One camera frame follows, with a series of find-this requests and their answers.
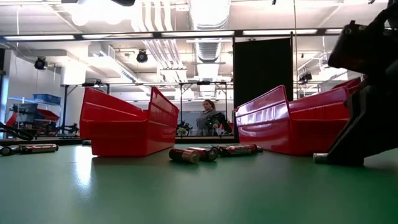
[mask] blue bin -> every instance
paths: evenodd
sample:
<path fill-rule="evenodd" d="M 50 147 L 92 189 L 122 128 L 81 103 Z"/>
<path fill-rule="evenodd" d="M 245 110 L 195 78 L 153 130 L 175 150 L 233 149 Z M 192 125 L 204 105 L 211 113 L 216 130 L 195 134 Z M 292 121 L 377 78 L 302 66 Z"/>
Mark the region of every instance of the blue bin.
<path fill-rule="evenodd" d="M 61 98 L 58 96 L 50 95 L 50 94 L 33 94 L 33 99 L 42 100 L 46 103 L 53 103 L 56 105 L 61 105 Z"/>

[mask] shelf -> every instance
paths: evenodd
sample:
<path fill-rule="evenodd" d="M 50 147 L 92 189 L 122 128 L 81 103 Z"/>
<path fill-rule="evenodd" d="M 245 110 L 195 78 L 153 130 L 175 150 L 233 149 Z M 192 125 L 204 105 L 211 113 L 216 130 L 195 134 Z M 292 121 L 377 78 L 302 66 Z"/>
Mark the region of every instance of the shelf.
<path fill-rule="evenodd" d="M 55 103 L 48 103 L 44 102 L 43 100 L 34 100 L 34 99 L 27 99 L 24 97 L 9 97 L 9 100 L 16 100 L 16 101 L 23 101 L 24 103 L 37 103 L 38 105 L 46 105 L 46 106 L 61 106 Z"/>

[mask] black cable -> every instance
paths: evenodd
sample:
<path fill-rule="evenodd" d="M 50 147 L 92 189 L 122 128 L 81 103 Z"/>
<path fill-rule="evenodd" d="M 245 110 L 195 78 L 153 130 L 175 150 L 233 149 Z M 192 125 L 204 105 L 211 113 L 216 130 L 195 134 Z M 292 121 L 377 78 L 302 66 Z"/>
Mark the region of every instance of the black cable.
<path fill-rule="evenodd" d="M 33 140 L 33 135 L 30 133 L 23 131 L 21 129 L 14 128 L 12 126 L 7 126 L 0 122 L 0 132 L 2 133 L 9 133 L 14 137 L 20 138 L 22 140 L 31 141 Z"/>

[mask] green table surface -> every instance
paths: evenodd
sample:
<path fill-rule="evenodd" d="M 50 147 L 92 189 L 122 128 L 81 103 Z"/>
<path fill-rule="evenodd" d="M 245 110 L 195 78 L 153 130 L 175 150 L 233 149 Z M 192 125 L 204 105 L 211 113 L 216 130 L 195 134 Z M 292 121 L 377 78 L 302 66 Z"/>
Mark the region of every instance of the green table surface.
<path fill-rule="evenodd" d="M 397 207 L 396 150 L 365 167 L 271 152 L 190 165 L 168 151 L 99 158 L 87 146 L 0 157 L 1 224 L 396 224 Z"/>

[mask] woman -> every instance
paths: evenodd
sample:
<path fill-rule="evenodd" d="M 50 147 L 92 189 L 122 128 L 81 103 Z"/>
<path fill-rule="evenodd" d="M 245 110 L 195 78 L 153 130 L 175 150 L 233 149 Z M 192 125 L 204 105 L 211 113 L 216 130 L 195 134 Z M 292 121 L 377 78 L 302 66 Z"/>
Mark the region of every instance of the woman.
<path fill-rule="evenodd" d="M 211 127 L 206 125 L 208 117 L 214 114 L 217 114 L 216 106 L 211 100 L 204 100 L 203 108 L 205 109 L 200 117 L 197 119 L 197 127 L 198 127 L 198 135 L 200 136 L 212 136 L 213 130 L 219 128 L 220 122 L 218 120 L 214 120 Z"/>

